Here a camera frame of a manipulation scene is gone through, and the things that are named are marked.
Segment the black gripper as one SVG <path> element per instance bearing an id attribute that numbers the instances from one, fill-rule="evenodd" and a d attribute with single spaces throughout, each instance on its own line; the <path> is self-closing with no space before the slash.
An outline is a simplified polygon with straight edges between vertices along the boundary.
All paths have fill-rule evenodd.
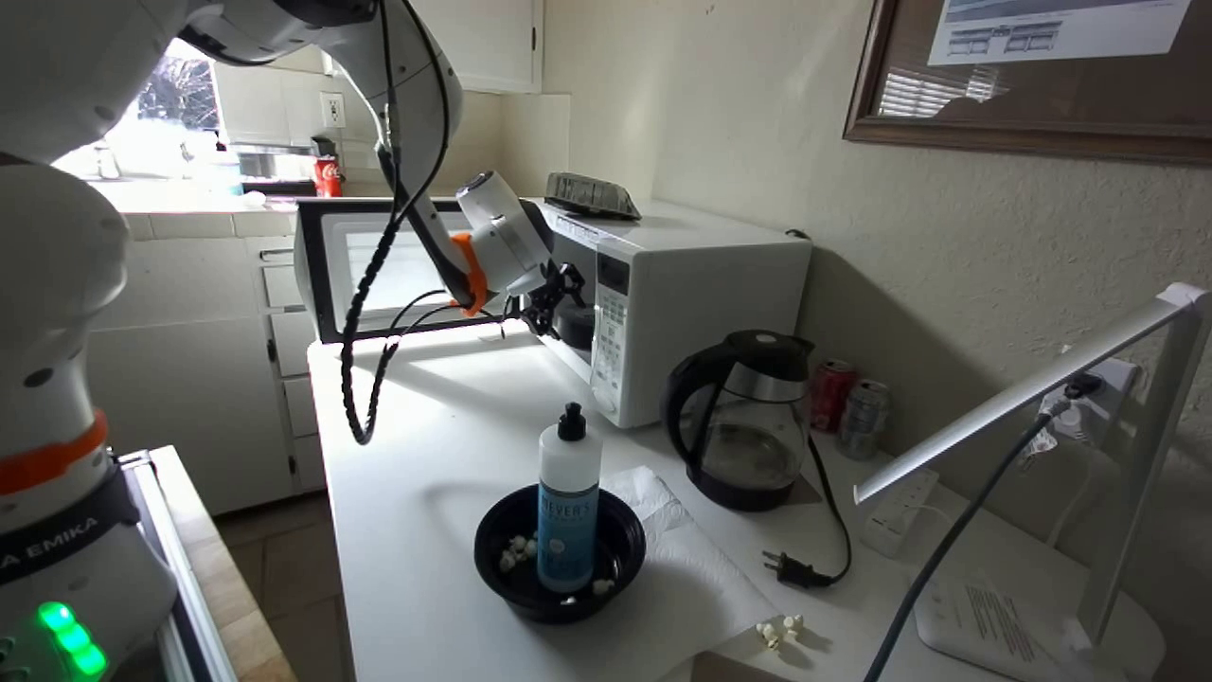
<path id="1" fill-rule="evenodd" d="M 564 344 L 591 341 L 591 308 L 582 301 L 582 272 L 575 265 L 547 265 L 530 291 L 528 320 Z"/>

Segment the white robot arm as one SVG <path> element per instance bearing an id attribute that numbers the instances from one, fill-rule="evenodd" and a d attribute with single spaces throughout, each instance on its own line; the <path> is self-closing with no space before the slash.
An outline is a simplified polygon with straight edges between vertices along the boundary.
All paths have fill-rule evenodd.
<path id="1" fill-rule="evenodd" d="M 499 174 L 427 203 L 462 88 L 408 0 L 0 0 L 0 677 L 105 682 L 178 587 L 89 390 L 89 324 L 126 291 L 128 227 L 62 159 L 110 131 L 171 41 L 263 69 L 325 49 L 376 113 L 395 193 L 457 308 L 553 272 L 553 236 Z"/>

